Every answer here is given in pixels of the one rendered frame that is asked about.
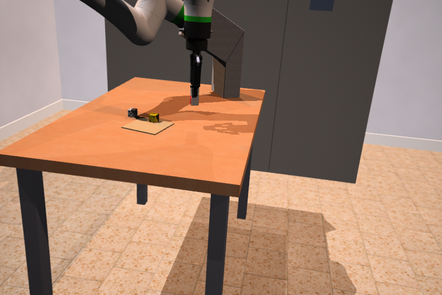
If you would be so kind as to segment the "yellow die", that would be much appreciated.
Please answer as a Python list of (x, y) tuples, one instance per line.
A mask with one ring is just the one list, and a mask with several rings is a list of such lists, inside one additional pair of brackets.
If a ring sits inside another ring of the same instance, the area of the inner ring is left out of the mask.
[(149, 122), (156, 123), (159, 121), (159, 114), (158, 113), (150, 113), (149, 114)]

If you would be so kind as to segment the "white die with black pips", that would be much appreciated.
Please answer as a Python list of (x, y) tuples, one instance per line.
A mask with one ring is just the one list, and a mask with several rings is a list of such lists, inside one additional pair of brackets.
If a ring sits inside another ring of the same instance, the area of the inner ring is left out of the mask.
[(127, 110), (128, 117), (136, 117), (138, 115), (138, 109), (137, 108), (129, 108)]

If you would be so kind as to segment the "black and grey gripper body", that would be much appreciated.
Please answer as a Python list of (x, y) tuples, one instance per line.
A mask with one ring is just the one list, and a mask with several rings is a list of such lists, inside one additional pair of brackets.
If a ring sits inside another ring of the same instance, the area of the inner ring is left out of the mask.
[(186, 39), (186, 49), (192, 50), (193, 65), (194, 61), (196, 61), (197, 55), (199, 55), (199, 60), (200, 60), (201, 51), (206, 51), (207, 45), (208, 45), (208, 40), (191, 40), (188, 38)]

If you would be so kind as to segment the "tan flat mat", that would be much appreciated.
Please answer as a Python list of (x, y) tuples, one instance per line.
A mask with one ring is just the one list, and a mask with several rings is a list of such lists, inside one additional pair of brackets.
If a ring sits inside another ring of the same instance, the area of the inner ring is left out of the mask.
[(172, 122), (162, 120), (153, 123), (149, 122), (148, 117), (141, 117), (131, 123), (122, 126), (121, 128), (156, 135), (173, 124), (174, 123)]

